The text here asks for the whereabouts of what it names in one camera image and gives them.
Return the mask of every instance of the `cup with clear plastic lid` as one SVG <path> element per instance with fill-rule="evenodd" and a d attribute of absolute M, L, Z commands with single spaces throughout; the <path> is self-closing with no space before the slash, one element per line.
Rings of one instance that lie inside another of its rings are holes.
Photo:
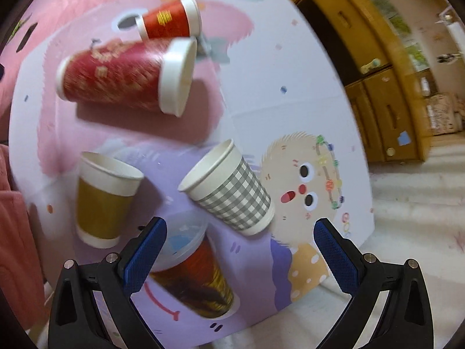
<path fill-rule="evenodd" d="M 167 239 L 150 276 L 198 315 L 224 315 L 233 304 L 234 294 L 206 237 L 205 215 L 188 211 L 164 219 Z"/>

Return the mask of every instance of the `red cartoon nose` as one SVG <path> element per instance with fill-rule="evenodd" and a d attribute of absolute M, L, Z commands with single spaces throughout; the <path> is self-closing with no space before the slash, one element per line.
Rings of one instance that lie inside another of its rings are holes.
<path fill-rule="evenodd" d="M 281 202 L 282 203 L 287 203 L 287 202 L 292 201 L 294 198 L 295 198 L 295 192 L 290 191 L 290 192 L 284 193 L 282 195 Z"/>
<path fill-rule="evenodd" d="M 299 192 L 300 194 L 305 194 L 305 193 L 307 192 L 307 186 L 305 186 L 304 184 L 300 185 L 300 186 L 298 187 L 298 192 Z"/>

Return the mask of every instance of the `tabletop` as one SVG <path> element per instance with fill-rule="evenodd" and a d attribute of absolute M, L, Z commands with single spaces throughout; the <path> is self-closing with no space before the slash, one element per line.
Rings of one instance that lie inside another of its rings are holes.
<path fill-rule="evenodd" d="M 138 40 L 136 27 L 119 23 L 166 1 L 102 4 L 27 56 L 13 95 L 10 161 L 52 285 L 67 259 L 95 262 L 109 251 L 89 247 L 75 234 L 76 164 L 82 151 L 121 159 L 146 177 L 122 240 L 111 251 L 120 250 L 154 215 L 168 226 L 186 211 L 208 221 L 208 238 L 235 294 L 225 316 L 196 315 L 150 277 L 132 295 L 165 346 L 189 348 L 249 327 L 315 288 L 329 273 L 313 241 L 313 223 L 328 217 L 342 235 L 361 245 L 374 229 L 373 208 L 347 97 L 320 41 L 290 0 L 198 0 L 212 50 L 198 55 L 180 119 L 58 99 L 54 76 L 61 59 L 114 38 Z M 250 238 L 203 213 L 176 189 L 209 148 L 228 138 L 276 204 L 271 228 Z M 302 166 L 312 170 L 312 177 L 299 173 Z M 283 200 L 300 184 L 312 193 L 312 206 L 305 205 L 304 195 Z M 303 286 L 295 288 L 297 283 Z M 104 311 L 103 300 L 98 303 Z M 181 330 L 183 335 L 175 334 Z M 109 332 L 118 339 L 113 329 Z"/>

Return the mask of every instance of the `wall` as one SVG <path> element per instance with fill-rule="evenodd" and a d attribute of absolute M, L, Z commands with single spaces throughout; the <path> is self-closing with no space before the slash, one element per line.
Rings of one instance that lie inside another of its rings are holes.
<path fill-rule="evenodd" d="M 438 64 L 436 56 L 458 52 L 444 24 L 436 24 L 443 10 L 440 0 L 389 0 L 410 26 L 420 43 L 439 91 L 455 93 L 465 98 L 465 64 L 459 60 L 452 65 Z"/>

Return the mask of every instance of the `red paper cup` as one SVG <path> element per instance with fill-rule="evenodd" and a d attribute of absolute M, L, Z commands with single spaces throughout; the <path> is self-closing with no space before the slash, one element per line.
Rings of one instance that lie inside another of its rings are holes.
<path fill-rule="evenodd" d="M 64 59 L 59 97 L 121 104 L 180 117 L 189 96 L 197 42 L 193 38 L 110 43 Z"/>
<path fill-rule="evenodd" d="M 136 18 L 142 40 L 198 37 L 202 31 L 201 13 L 195 0 L 175 0 Z"/>

